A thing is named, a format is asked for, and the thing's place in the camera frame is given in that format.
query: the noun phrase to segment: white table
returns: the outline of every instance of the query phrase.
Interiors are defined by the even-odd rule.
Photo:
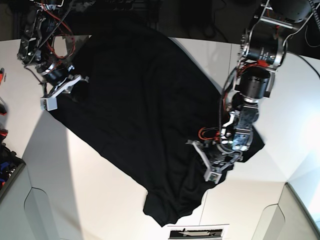
[[[219,89],[237,60],[239,46],[176,39]],[[7,72],[0,97],[8,106],[1,122],[5,142],[27,164],[32,187],[50,199],[61,239],[166,240],[169,227],[143,213],[147,191],[90,146],[40,110],[42,89],[17,60],[19,40],[0,42]],[[308,58],[320,71],[320,61]],[[266,145],[247,163],[236,163],[227,180],[205,193],[202,205],[178,226],[230,224],[227,239],[250,240],[265,207],[277,204],[284,183],[319,145],[320,80],[288,54],[271,98],[260,104],[255,124]]]

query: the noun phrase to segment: metal bracket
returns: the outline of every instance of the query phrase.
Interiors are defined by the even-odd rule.
[[[203,175],[203,178],[206,182],[212,181],[215,184],[218,184],[221,177],[222,177],[222,171],[226,169],[231,164],[226,163],[222,167],[213,167],[207,157],[207,155],[199,148],[199,145],[201,144],[199,141],[192,141],[191,144],[193,145],[196,152],[200,155],[204,165],[206,166],[206,171]]]
[[[72,80],[66,81],[46,97],[40,98],[41,109],[47,111],[57,109],[57,96],[81,80],[86,81],[86,79],[83,79],[81,75],[75,75]]]
[[[275,72],[270,72],[270,75],[271,75],[271,78],[270,78],[269,86],[268,86],[268,89],[264,93],[265,98],[270,98],[270,94],[271,94],[271,91],[274,87],[275,80],[276,80],[276,73]]]

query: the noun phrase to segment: silver bracket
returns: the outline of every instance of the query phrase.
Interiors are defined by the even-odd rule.
[[[58,108],[57,96],[62,92],[71,92],[71,88],[79,81],[84,80],[88,81],[88,79],[83,79],[81,75],[75,75],[72,80],[64,82],[60,85],[56,90],[47,95],[46,97],[40,98],[40,104],[42,110],[55,110]]]
[[[201,144],[199,141],[192,141],[191,144],[193,145],[196,152],[200,155],[204,165],[206,166],[206,171],[203,176],[204,180],[206,182],[212,181],[215,184],[218,184],[222,177],[222,170],[219,170],[218,167],[211,166],[207,155],[199,148],[199,145]]]

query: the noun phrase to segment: black cloth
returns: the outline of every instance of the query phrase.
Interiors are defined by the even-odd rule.
[[[86,97],[61,94],[50,113],[147,189],[143,211],[161,226],[190,215],[216,186],[204,181],[200,156],[186,144],[218,125],[214,85],[172,40],[127,21],[92,36],[74,65],[90,80],[73,94]],[[255,134],[245,160],[263,145]]]

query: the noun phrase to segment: black cable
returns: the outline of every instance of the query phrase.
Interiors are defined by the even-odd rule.
[[[227,77],[224,85],[223,85],[223,88],[222,88],[222,92],[221,92],[221,96],[220,96],[220,99],[219,99],[219,112],[218,112],[218,117],[219,117],[219,126],[218,126],[218,129],[219,129],[219,140],[220,140],[220,146],[221,148],[228,152],[228,153],[233,153],[234,151],[231,150],[231,149],[228,149],[227,147],[225,147],[223,144],[222,144],[222,111],[223,111],[223,107],[224,107],[224,98],[225,98],[225,93],[226,93],[226,89],[227,89],[227,86],[228,86],[228,83],[229,83],[229,80],[231,77],[235,77],[234,74],[237,74],[237,68],[235,67],[229,74],[229,76]]]
[[[34,51],[34,54],[31,58],[31,60],[24,65],[24,68],[26,68],[27,66],[29,66],[29,64],[33,61],[33,59],[36,56],[37,51],[40,50],[40,48],[49,40],[49,38],[51,38],[51,36],[55,33],[55,31],[58,29],[58,27],[61,25],[61,23],[65,20],[65,18],[67,17],[67,15],[69,14],[69,12],[71,11],[71,8],[74,4],[75,0],[71,0],[71,2],[69,3],[69,8],[67,9],[67,11],[65,12],[65,14],[63,15],[63,17],[60,19],[60,21],[55,25],[55,27],[53,28],[52,32],[42,41],[42,43],[36,48],[36,50]]]
[[[304,39],[305,39],[306,44],[307,44],[310,48],[318,48],[318,47],[320,47],[320,44],[314,46],[314,45],[311,45],[311,44],[309,43],[308,38],[307,38],[307,31],[308,31],[308,26],[306,26],[305,31],[304,31]]]
[[[293,52],[290,52],[290,51],[288,51],[288,53],[289,53],[289,54],[292,54],[292,55],[295,55],[295,56],[297,56],[297,57],[299,57],[299,58],[301,58],[306,64],[309,65],[310,68],[312,68],[312,70],[318,75],[319,80],[320,80],[320,74],[319,74],[319,72],[318,72],[318,71],[314,68],[314,66],[312,66],[304,57],[302,57],[302,56],[300,56],[300,55],[298,55],[298,54],[295,54],[295,53],[293,53]]]
[[[37,77],[37,75],[30,68],[25,67],[24,69],[27,69],[28,71],[30,71],[33,74],[33,76],[38,80],[39,84],[42,85],[41,80]]]
[[[313,16],[314,16],[315,23],[320,31],[320,18],[319,18],[318,12],[317,12],[317,8],[315,7],[313,0],[308,0],[308,1],[309,1],[311,10],[312,10]]]

